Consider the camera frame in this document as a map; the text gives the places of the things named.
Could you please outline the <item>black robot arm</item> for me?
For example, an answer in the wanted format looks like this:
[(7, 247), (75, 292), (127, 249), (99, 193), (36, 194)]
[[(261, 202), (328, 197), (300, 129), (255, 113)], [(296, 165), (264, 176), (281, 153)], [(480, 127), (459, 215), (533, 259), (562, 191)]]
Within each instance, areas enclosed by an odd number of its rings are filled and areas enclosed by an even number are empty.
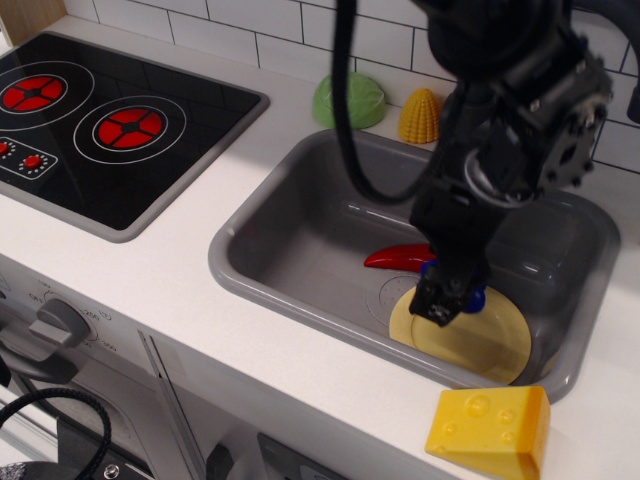
[(486, 283), (506, 217), (578, 185), (612, 97), (567, 1), (424, 1), (436, 61), (458, 81), (410, 222), (436, 256), (410, 310), (449, 324)]

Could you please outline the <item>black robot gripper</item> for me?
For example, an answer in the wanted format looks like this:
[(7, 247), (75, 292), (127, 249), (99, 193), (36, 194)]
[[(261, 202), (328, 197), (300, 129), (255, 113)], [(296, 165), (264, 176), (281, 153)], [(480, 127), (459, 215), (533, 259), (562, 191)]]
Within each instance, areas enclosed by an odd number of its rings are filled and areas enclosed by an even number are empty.
[(420, 177), (410, 223), (431, 243), (438, 260), (416, 285), (409, 311), (447, 326), (469, 304), (474, 287), (486, 282), (486, 247), (504, 212), (479, 199), (464, 177), (471, 127), (482, 107), (463, 94), (445, 102), (441, 139)]

